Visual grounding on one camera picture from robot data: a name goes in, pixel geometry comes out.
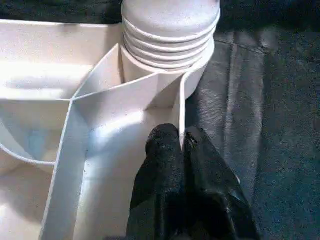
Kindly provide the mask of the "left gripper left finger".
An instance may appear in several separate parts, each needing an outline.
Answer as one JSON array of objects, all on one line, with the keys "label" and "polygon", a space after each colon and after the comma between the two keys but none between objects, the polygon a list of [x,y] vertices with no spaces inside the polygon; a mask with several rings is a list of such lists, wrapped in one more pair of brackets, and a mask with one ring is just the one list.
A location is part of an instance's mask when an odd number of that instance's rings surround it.
[{"label": "left gripper left finger", "polygon": [[128,240],[173,240],[185,226],[185,170],[178,129],[156,126],[145,144],[126,228]]}]

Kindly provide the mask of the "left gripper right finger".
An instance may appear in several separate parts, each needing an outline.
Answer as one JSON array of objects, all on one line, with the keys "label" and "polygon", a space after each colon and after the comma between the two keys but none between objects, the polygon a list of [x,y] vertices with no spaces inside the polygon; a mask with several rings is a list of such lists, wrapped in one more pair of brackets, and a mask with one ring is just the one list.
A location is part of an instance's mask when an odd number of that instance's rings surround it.
[{"label": "left gripper right finger", "polygon": [[184,164],[193,240],[261,239],[237,176],[202,128],[186,129]]}]

